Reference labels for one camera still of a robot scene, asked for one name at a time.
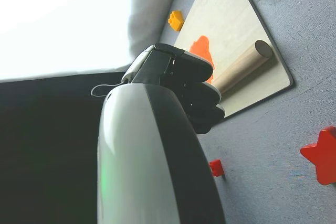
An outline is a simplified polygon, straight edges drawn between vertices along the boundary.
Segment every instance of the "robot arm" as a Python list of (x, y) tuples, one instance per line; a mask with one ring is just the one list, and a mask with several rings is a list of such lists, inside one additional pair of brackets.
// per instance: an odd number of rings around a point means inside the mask
[(98, 140), (98, 223), (225, 223), (196, 133), (224, 117), (209, 62), (156, 44), (108, 93)]

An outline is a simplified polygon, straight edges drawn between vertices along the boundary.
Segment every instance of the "yellow toy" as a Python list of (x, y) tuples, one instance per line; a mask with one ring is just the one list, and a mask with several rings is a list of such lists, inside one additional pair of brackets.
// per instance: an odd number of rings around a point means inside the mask
[(181, 11), (180, 10), (172, 11), (172, 13), (170, 13), (168, 23), (175, 31), (181, 31), (181, 28), (184, 23)]

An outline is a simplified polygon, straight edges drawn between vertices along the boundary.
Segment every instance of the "orange clay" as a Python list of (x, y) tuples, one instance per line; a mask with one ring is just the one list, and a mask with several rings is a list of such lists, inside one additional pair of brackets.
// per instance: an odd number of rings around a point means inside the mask
[[(213, 69), (215, 69), (214, 63), (213, 63), (212, 58), (211, 58), (211, 54), (209, 52), (209, 40), (208, 40), (207, 37), (200, 36), (198, 41), (194, 41), (194, 43), (191, 46), (189, 52), (191, 52), (192, 54), (198, 55), (201, 58), (209, 61), (212, 65)], [(211, 80), (213, 79), (213, 77), (214, 76), (211, 75), (211, 77), (206, 82), (211, 83)]]

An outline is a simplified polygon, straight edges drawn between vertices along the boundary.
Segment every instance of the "wooden cylinder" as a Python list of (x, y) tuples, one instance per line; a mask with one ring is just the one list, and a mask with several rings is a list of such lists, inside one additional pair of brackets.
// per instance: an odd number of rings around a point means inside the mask
[(223, 94), (272, 55), (272, 48), (263, 40), (257, 40), (231, 66), (215, 78), (212, 85)]

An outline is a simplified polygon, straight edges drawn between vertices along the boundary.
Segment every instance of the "red block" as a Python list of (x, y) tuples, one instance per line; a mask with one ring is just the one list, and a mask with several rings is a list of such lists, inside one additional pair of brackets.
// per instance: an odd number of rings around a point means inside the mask
[(224, 175), (224, 170), (223, 170), (223, 167), (222, 167), (222, 163), (219, 159), (215, 159), (215, 160), (211, 161), (209, 164), (210, 164), (210, 168), (211, 168), (211, 171), (212, 171), (212, 175), (214, 175), (216, 177)]
[(320, 184), (336, 182), (336, 127), (320, 131), (317, 143), (304, 146), (300, 152), (315, 165), (316, 178)]

